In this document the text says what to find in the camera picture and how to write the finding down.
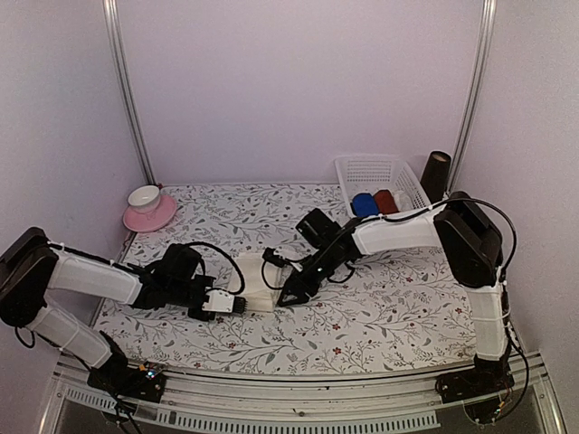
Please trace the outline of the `cream cloth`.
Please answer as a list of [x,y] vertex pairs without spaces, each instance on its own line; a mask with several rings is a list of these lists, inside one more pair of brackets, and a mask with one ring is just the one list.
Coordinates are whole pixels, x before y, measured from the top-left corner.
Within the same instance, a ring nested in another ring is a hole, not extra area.
[[247,302],[250,312],[271,313],[280,298],[283,269],[263,261],[259,253],[240,253],[235,263],[241,270],[245,287],[240,297]]

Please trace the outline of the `blue microfibre towel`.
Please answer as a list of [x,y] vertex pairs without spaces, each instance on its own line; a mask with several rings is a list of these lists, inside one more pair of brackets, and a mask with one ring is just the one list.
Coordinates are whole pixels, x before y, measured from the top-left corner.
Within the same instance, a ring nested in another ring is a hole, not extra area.
[[352,199],[351,207],[356,217],[364,218],[379,213],[374,196],[370,193],[359,193],[355,195]]

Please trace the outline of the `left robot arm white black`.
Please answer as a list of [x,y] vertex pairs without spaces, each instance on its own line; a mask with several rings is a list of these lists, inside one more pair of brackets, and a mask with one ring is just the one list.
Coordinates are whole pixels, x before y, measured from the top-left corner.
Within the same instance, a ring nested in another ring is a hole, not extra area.
[[214,278],[200,255],[173,244],[145,267],[122,265],[50,242],[28,228],[1,256],[1,319],[26,328],[81,358],[114,392],[134,385],[132,369],[113,358],[105,337],[52,300],[56,290],[107,298],[137,309],[167,305],[201,309]]

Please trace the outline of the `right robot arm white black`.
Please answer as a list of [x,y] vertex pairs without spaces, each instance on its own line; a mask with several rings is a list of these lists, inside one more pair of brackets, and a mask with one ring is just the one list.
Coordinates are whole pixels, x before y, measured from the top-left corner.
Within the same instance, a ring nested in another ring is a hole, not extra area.
[[475,368],[469,372],[468,386],[474,393],[486,394],[507,372],[512,348],[506,291],[512,257],[503,253],[503,237],[484,213],[486,207],[488,203],[456,192],[403,217],[353,217],[344,225],[314,209],[296,229],[315,251],[291,271],[278,304],[289,307],[308,302],[322,282],[349,261],[387,250],[440,247],[452,276],[465,288],[474,315]]

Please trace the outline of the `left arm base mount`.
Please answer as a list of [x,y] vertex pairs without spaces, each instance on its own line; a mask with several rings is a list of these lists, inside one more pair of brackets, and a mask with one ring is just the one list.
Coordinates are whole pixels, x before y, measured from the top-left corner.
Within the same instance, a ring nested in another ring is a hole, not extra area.
[[166,377],[156,368],[114,363],[91,368],[87,384],[114,397],[159,403],[165,391]]

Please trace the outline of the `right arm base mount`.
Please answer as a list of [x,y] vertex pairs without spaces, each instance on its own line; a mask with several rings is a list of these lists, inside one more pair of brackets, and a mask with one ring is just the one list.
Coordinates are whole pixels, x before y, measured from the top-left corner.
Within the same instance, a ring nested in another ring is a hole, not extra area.
[[439,375],[434,388],[441,396],[442,402],[449,403],[501,392],[513,387],[514,384],[514,378],[510,373],[496,374],[492,371],[471,368]]

